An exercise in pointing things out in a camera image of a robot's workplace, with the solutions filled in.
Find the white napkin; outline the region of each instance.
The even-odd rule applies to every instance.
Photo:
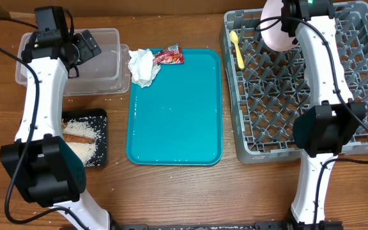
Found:
[[[150,86],[161,66],[153,66],[154,56],[149,49],[130,50],[128,53],[131,57],[128,62],[128,69],[132,73],[132,82],[138,84],[141,88]]]

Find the paper towel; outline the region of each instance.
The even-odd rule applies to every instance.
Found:
[[[130,50],[128,53],[131,57],[128,62],[128,69],[132,73],[132,82],[138,84],[141,88],[150,86],[161,66],[153,66],[154,56],[149,49]]]

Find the yellow spoon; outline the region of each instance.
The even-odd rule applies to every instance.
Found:
[[[229,33],[229,39],[231,40],[231,42],[234,43],[234,46],[235,46],[236,61],[238,62],[238,67],[241,70],[243,70],[245,68],[245,65],[243,64],[243,59],[242,59],[241,51],[240,51],[240,48],[238,46],[238,35],[236,35],[236,32],[235,31],[231,31]]]

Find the black tray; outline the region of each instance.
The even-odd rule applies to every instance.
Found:
[[[66,123],[75,121],[89,121],[90,127],[99,130],[101,138],[96,140],[97,150],[85,167],[102,167],[107,163],[107,113],[104,109],[87,109],[83,111],[62,112],[62,119]]]

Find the clear plastic bin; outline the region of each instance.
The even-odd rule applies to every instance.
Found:
[[[85,29],[76,29],[81,33]],[[68,79],[64,96],[100,95],[112,93],[126,93],[130,85],[130,70],[127,67],[130,56],[128,46],[120,44],[119,31],[113,28],[89,29],[95,38],[102,53],[78,66],[80,77]],[[31,33],[26,33],[20,41],[18,57],[25,44],[29,41]],[[15,81],[26,86],[26,68],[17,63]]]

